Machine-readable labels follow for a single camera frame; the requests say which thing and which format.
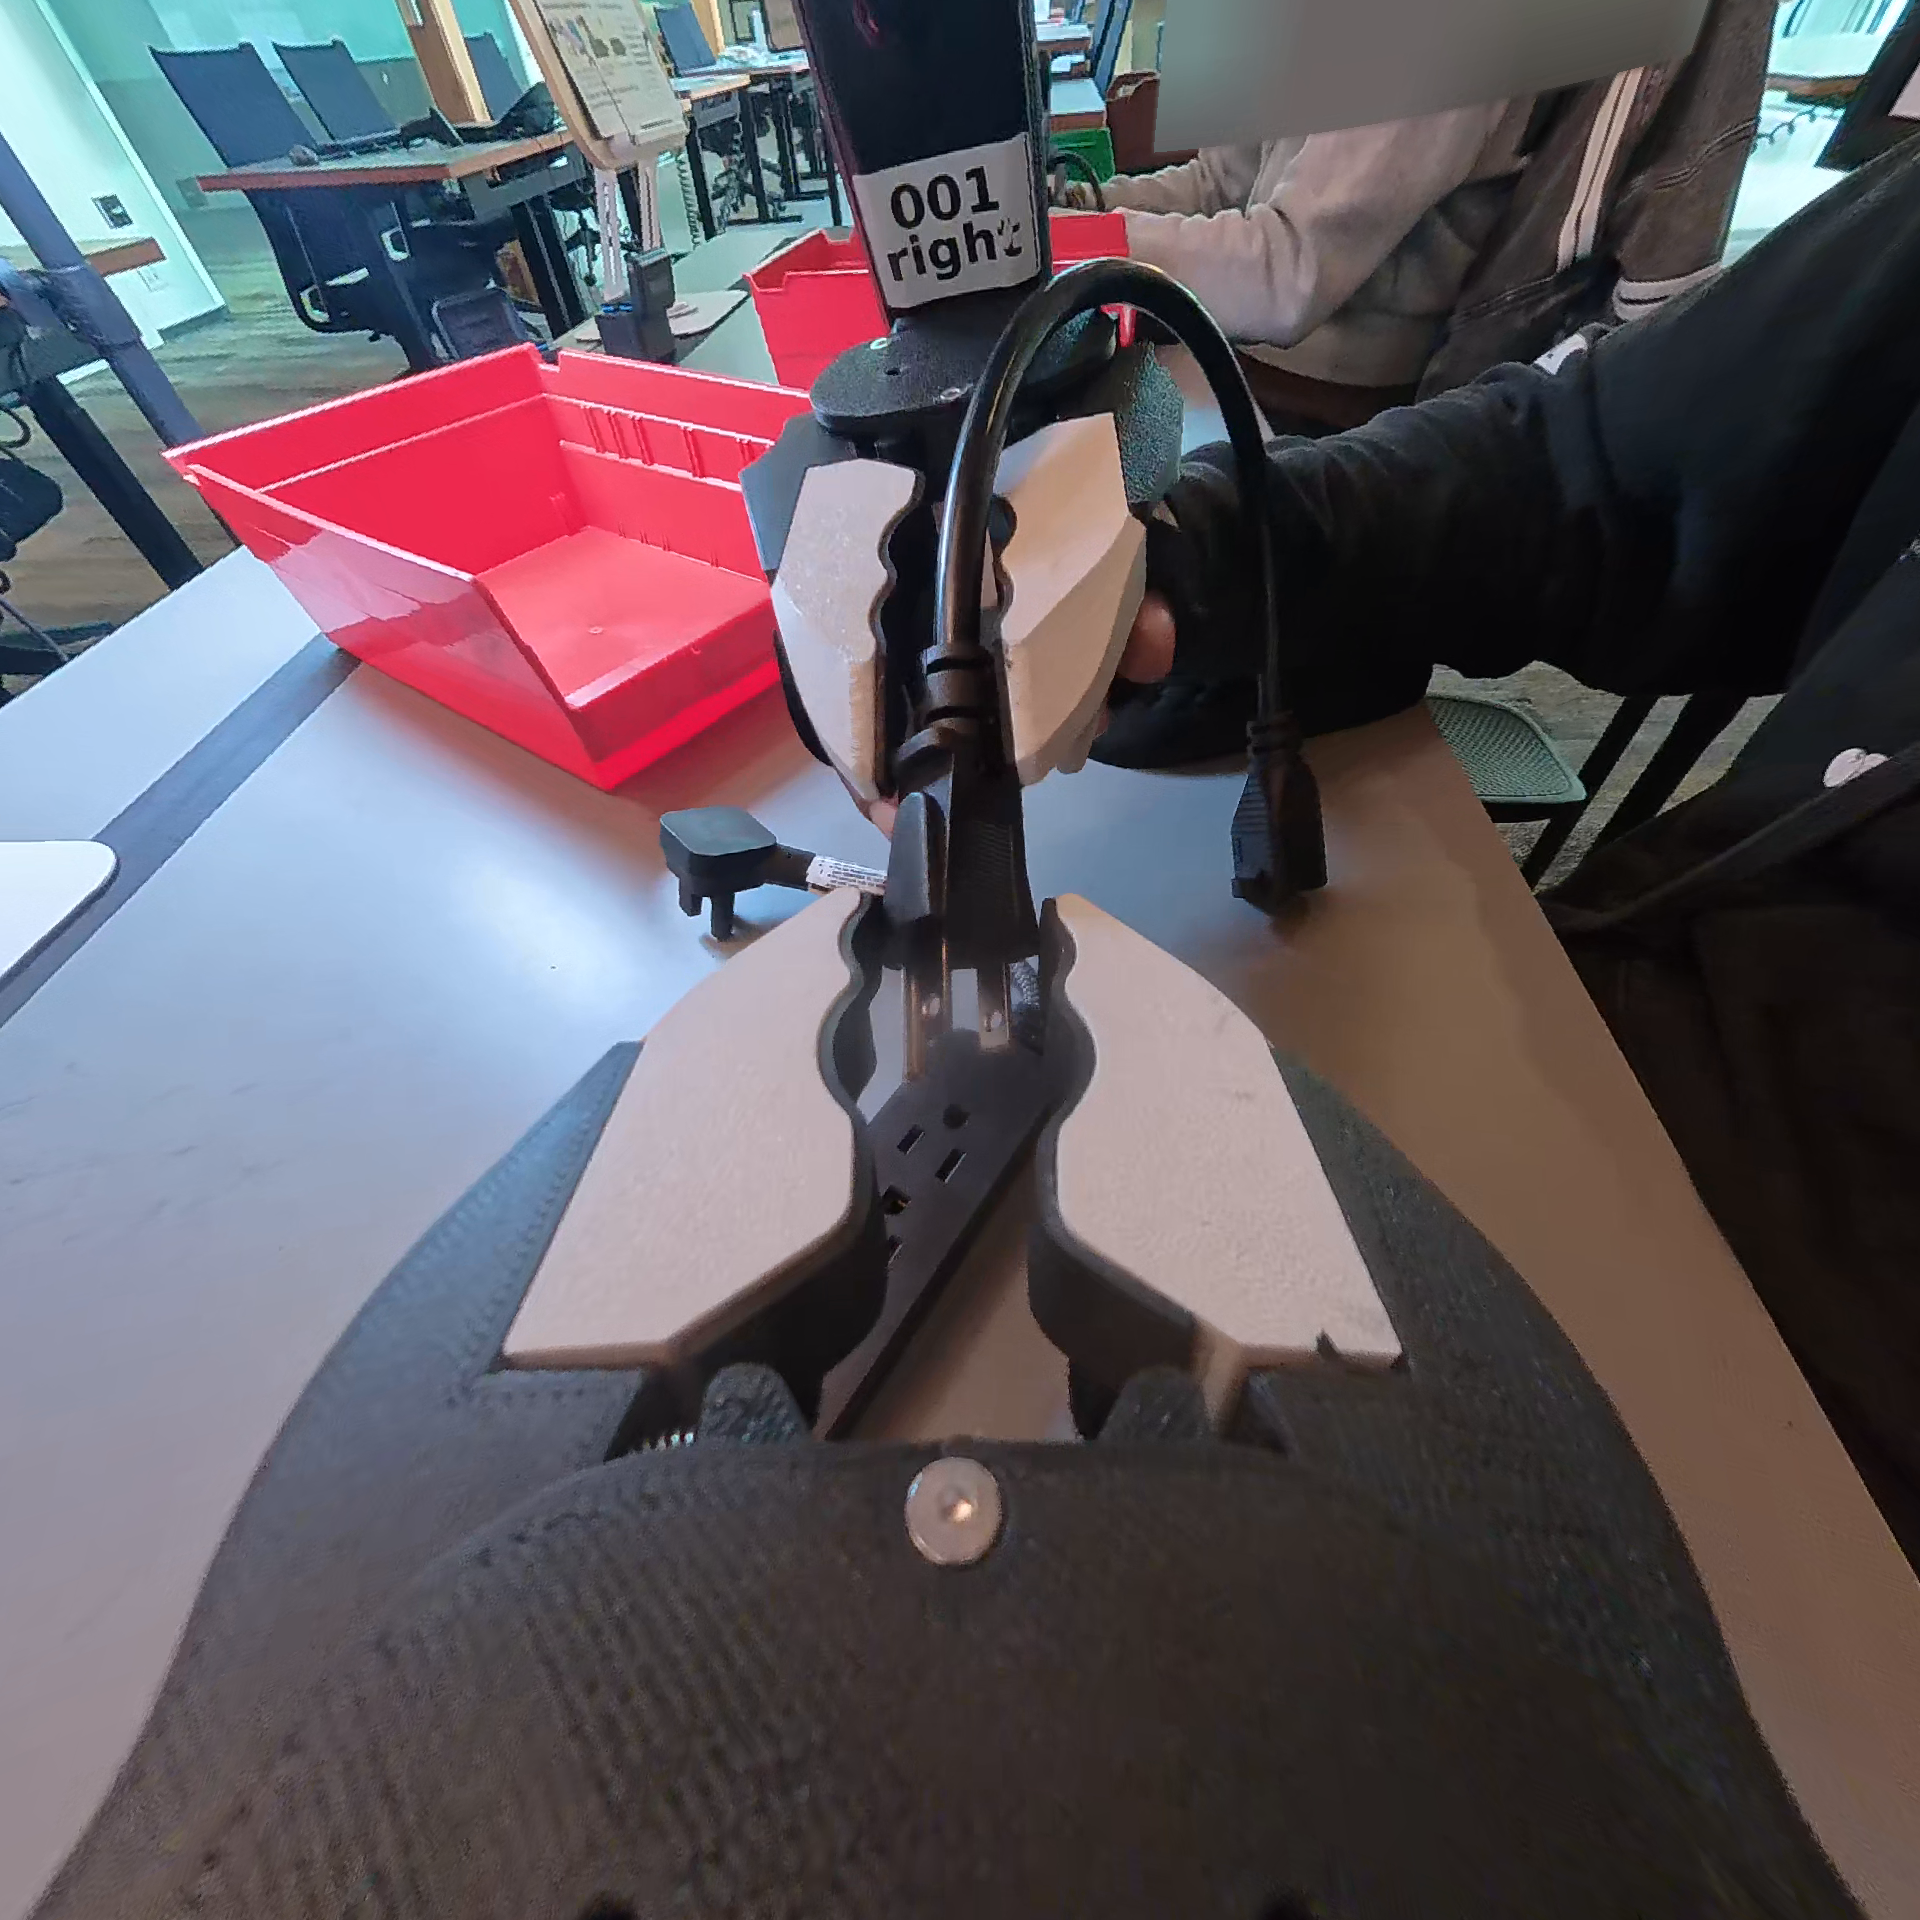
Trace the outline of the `jacket draped on chair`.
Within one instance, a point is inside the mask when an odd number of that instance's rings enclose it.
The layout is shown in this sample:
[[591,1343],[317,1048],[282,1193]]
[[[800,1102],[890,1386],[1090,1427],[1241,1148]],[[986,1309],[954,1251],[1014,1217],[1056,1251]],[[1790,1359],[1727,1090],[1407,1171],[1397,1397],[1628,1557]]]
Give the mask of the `jacket draped on chair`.
[[1558,90],[1417,395],[1553,366],[1720,266],[1755,139],[1775,2],[1709,2],[1696,49]]

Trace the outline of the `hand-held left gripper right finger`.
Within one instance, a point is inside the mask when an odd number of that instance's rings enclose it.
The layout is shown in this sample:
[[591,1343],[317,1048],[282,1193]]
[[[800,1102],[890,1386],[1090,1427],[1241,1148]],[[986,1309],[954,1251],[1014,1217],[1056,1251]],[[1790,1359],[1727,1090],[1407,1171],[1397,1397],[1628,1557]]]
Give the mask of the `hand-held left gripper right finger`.
[[1090,898],[1040,913],[1029,1307],[1070,1378],[1389,1372],[1401,1334],[1261,1025]]

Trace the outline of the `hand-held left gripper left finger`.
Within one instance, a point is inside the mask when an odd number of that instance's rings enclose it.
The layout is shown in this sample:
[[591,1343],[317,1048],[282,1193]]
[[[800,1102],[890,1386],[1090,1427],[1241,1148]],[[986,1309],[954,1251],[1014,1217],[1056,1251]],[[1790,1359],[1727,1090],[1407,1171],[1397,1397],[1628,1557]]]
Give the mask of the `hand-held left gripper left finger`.
[[871,909],[817,898],[646,1030],[502,1338],[510,1365],[832,1372],[871,1331]]

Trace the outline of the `person's right forearm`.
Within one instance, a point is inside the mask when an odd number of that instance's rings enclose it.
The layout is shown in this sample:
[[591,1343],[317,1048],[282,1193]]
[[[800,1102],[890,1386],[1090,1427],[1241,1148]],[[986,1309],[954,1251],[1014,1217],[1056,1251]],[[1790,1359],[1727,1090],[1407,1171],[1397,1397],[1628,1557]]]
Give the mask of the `person's right forearm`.
[[1310,735],[1446,666],[1602,693],[1775,693],[1849,507],[1729,347],[1625,327],[1317,443],[1269,443],[1285,696]]

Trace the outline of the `black office chair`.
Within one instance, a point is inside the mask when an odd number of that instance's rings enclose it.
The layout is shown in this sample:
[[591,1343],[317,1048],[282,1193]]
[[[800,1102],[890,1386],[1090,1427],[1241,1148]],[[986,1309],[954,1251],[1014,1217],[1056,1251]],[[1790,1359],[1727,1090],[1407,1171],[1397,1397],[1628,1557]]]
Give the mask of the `black office chair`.
[[449,217],[362,189],[252,191],[288,300],[310,334],[394,339],[416,372],[461,359],[435,306],[497,285],[512,223]]

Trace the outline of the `wooden top office desk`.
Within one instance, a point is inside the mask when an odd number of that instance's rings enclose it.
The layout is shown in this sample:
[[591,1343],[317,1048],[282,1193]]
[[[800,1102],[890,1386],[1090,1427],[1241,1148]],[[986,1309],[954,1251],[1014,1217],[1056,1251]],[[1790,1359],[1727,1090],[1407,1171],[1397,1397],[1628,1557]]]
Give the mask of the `wooden top office desk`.
[[588,189],[588,165],[560,131],[362,152],[300,147],[202,172],[197,187],[246,201],[252,191],[362,189],[416,200],[449,217],[510,217],[516,236],[497,255],[497,285],[435,306],[461,359],[521,339],[555,343],[588,320],[588,292],[555,215],[555,200]]

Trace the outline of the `red plastic bin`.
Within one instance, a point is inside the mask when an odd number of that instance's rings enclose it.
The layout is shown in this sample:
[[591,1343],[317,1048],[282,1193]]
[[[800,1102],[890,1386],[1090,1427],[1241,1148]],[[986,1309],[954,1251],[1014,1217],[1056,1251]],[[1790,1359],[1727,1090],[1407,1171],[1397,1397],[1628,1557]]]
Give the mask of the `red plastic bin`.
[[[1056,266],[1131,258],[1120,212],[1051,212]],[[825,366],[888,329],[851,229],[814,229],[748,270],[776,382],[807,393]]]
[[802,412],[516,347],[165,461],[352,660],[615,791],[779,686],[737,480]]

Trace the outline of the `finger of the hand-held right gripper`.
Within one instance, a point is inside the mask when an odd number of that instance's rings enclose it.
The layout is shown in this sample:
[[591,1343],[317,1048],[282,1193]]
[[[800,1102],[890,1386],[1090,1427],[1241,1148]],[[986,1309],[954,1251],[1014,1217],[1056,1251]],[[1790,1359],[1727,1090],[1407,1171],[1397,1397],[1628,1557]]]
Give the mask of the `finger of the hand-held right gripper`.
[[860,802],[880,800],[880,601],[898,582],[890,532],[921,475],[880,461],[808,467],[771,583],[794,704]]
[[1143,604],[1146,530],[1131,509],[1109,415],[1065,418],[1005,446],[997,498],[998,666],[1017,780],[1090,758]]

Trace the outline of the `person's right hand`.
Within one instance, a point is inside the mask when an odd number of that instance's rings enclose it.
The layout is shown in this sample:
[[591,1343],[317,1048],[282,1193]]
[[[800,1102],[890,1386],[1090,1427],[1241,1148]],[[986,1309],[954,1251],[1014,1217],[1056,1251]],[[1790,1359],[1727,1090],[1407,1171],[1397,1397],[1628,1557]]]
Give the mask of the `person's right hand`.
[[1090,755],[1120,769],[1245,759],[1261,712],[1256,554],[1241,532],[1229,443],[1194,450],[1146,522],[1143,609],[1171,624],[1171,661],[1120,677]]

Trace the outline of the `wooden board easel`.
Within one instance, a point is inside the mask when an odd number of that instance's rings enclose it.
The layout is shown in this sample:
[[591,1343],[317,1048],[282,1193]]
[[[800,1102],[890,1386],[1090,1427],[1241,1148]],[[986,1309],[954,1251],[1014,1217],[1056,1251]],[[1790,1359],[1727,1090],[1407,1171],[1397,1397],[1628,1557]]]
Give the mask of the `wooden board easel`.
[[658,161],[683,150],[687,106],[644,2],[510,2],[600,212],[626,244],[658,250]]

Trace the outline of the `black power strip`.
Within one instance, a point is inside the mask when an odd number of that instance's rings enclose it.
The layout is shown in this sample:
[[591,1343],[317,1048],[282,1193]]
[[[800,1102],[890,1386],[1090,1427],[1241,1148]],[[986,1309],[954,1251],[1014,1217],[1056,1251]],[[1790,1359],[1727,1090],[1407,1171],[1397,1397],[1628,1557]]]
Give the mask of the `black power strip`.
[[851,1435],[874,1408],[1051,1112],[1034,959],[1012,963],[1005,1010],[1005,1045],[946,1030],[869,1124],[888,1286],[874,1328],[824,1384],[824,1439]]

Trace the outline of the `white document stand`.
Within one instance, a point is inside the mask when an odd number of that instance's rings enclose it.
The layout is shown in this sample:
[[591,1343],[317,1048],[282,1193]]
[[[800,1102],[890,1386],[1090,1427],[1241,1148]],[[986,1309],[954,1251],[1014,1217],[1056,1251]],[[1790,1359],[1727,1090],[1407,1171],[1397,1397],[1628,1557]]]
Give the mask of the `white document stand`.
[[3,839],[3,997],[62,971],[117,875],[122,857],[101,839]]

